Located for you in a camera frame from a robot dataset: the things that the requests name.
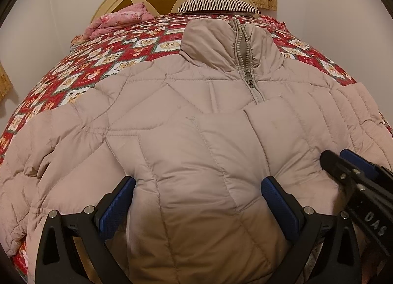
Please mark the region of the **grey striped pillow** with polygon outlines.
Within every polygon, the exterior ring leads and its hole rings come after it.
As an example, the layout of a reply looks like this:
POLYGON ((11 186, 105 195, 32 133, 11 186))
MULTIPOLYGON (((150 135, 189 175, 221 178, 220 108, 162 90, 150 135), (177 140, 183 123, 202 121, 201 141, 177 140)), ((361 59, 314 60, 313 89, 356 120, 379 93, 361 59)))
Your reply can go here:
POLYGON ((237 14, 260 14, 257 7, 243 0, 186 0, 178 13, 191 12, 232 12, 237 14))

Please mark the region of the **pink floral pillow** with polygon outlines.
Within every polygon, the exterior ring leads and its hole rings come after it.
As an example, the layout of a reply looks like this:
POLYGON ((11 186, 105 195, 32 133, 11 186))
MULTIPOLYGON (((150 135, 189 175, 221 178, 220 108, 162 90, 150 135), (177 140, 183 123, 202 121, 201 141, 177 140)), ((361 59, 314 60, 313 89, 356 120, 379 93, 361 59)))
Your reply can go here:
POLYGON ((93 20, 85 29, 82 39, 92 40, 149 20, 154 20, 154 16, 147 10, 143 2, 132 4, 93 20))

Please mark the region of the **beige side wall curtain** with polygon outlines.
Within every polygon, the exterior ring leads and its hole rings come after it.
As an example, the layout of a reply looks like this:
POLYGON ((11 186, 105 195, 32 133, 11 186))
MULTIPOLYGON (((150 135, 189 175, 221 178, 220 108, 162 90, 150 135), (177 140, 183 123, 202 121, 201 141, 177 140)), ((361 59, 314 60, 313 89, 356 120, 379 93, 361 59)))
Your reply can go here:
POLYGON ((11 83, 2 64, 0 64, 0 101, 11 91, 13 84, 11 83))

